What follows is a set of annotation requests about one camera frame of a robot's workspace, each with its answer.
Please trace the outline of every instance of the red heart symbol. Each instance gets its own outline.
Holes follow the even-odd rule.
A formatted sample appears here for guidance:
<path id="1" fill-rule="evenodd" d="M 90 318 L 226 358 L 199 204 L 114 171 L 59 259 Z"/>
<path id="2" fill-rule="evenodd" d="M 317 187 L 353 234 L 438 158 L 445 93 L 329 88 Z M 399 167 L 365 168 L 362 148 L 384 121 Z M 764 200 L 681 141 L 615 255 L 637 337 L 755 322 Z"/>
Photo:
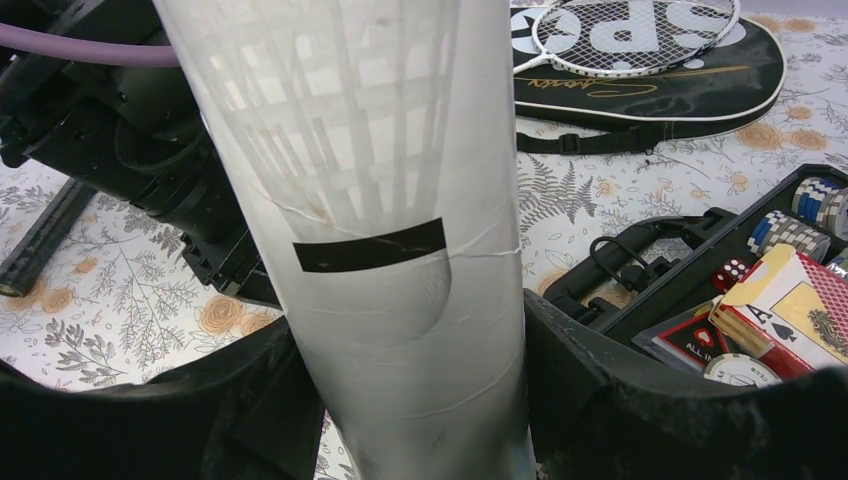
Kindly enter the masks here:
<path id="1" fill-rule="evenodd" d="M 713 337 L 706 328 L 699 328 L 698 330 L 695 330 L 695 338 L 698 339 L 698 343 L 705 347 L 713 346 Z"/>

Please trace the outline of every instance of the floral tablecloth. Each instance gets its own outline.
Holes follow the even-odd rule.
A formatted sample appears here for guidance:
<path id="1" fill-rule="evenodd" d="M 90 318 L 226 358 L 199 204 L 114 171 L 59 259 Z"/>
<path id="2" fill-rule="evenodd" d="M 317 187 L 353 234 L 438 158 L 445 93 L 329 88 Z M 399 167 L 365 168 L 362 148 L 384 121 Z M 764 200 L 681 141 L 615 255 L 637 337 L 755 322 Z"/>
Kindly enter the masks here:
<path id="1" fill-rule="evenodd" d="M 526 287 L 543 291 L 586 257 L 591 239 L 643 218 L 697 215 L 713 206 L 742 211 L 802 163 L 848 168 L 848 20 L 750 18 L 775 32 L 789 56 L 785 89 L 764 119 L 719 137 L 663 143 L 651 156 L 519 155 Z M 574 131 L 527 120 L 519 120 L 519 130 Z M 0 258 L 64 181 L 35 162 L 17 170 L 0 166 Z M 35 291 L 0 299 L 0 357 L 66 391 L 140 383 L 279 315 L 202 287 L 180 249 L 174 228 L 98 195 Z M 679 257 L 687 250 L 665 242 L 653 253 Z M 613 287 L 599 294 L 615 304 L 627 301 Z M 324 431 L 316 478 L 352 480 L 329 418 Z"/>

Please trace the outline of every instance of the white cylindrical tube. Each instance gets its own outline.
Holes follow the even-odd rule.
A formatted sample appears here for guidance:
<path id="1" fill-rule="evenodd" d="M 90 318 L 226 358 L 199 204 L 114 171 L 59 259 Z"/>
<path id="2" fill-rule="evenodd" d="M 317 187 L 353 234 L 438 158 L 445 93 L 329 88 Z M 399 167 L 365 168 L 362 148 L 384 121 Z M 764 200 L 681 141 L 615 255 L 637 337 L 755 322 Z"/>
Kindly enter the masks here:
<path id="1" fill-rule="evenodd" d="M 363 479 L 534 478 L 508 4 L 154 3 Z"/>

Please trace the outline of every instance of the racket bag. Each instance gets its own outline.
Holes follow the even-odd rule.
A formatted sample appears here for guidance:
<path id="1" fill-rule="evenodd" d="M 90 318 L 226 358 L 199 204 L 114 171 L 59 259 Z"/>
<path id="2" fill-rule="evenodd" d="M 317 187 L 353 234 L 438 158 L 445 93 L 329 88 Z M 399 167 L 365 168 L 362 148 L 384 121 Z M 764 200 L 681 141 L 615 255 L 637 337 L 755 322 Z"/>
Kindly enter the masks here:
<path id="1" fill-rule="evenodd" d="M 513 62 L 538 55 L 532 39 L 544 8 L 512 9 Z M 588 32 L 591 26 L 581 26 Z M 578 41 L 588 41 L 583 35 Z M 653 76 L 588 78 L 542 65 L 515 75 L 519 117 L 597 130 L 556 139 L 519 133 L 527 153 L 597 155 L 650 152 L 664 140 L 718 135 L 765 115 L 786 76 L 778 40 L 765 27 L 740 20 L 715 48 L 683 66 Z"/>

